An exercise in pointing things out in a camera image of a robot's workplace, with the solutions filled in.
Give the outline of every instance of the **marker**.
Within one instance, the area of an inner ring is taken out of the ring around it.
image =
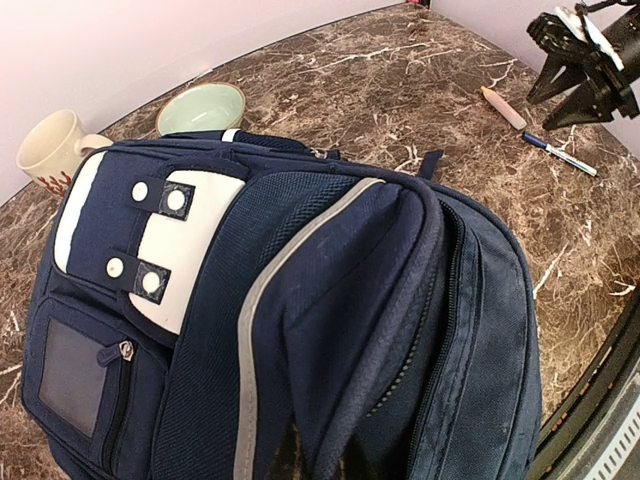
[[[559,159],[564,160],[565,162],[567,162],[569,165],[573,165],[578,170],[582,170],[587,175],[591,175],[592,177],[597,177],[598,176],[598,171],[595,168],[590,167],[586,163],[582,163],[580,160],[577,160],[577,159],[573,158],[567,152],[565,152],[563,150],[560,150],[559,148],[556,148],[556,147],[553,147],[553,146],[549,145],[544,140],[540,140],[538,137],[535,137],[535,136],[531,135],[529,132],[524,132],[522,134],[522,139],[525,142],[530,143],[534,147],[538,147],[538,148],[541,148],[543,150],[546,150],[551,155],[555,155]]]

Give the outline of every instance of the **snap button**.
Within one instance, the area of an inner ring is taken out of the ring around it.
[[[187,201],[184,193],[180,190],[174,190],[167,197],[167,207],[169,207],[174,212],[177,212],[182,207],[184,207],[185,202]]]
[[[148,293],[153,293],[160,288],[160,276],[156,272],[147,273],[142,279],[142,288]]]
[[[144,182],[138,182],[133,186],[133,190],[131,191],[131,197],[136,202],[141,202],[145,198],[147,198],[147,194],[149,193],[149,187]]]
[[[107,275],[118,278],[124,272],[124,263],[118,257],[113,257],[107,262]]]

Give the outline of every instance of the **white mug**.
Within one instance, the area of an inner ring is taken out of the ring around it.
[[[18,149],[16,163],[51,193],[64,196],[84,158],[111,144],[107,137],[85,133],[74,111],[59,110],[29,132]]]

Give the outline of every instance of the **pencil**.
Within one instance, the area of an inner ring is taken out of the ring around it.
[[[498,112],[509,122],[516,130],[523,130],[527,126],[527,121],[509,105],[504,98],[487,87],[480,87],[482,95],[487,101],[498,110]]]

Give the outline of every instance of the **pink wall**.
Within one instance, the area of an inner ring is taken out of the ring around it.
[[[0,2],[0,204],[28,181],[22,138],[72,108],[96,131],[205,70],[401,0]]]
[[[536,70],[542,68],[545,53],[529,38],[527,27],[542,12],[553,13],[557,5],[573,7],[578,0],[432,0],[434,11],[479,33],[495,45],[511,53]],[[588,5],[597,0],[587,0]],[[589,18],[605,29],[628,9],[611,7],[590,15]],[[634,85],[640,100],[640,81]],[[633,154],[640,158],[640,117],[634,120],[618,118],[606,127]]]

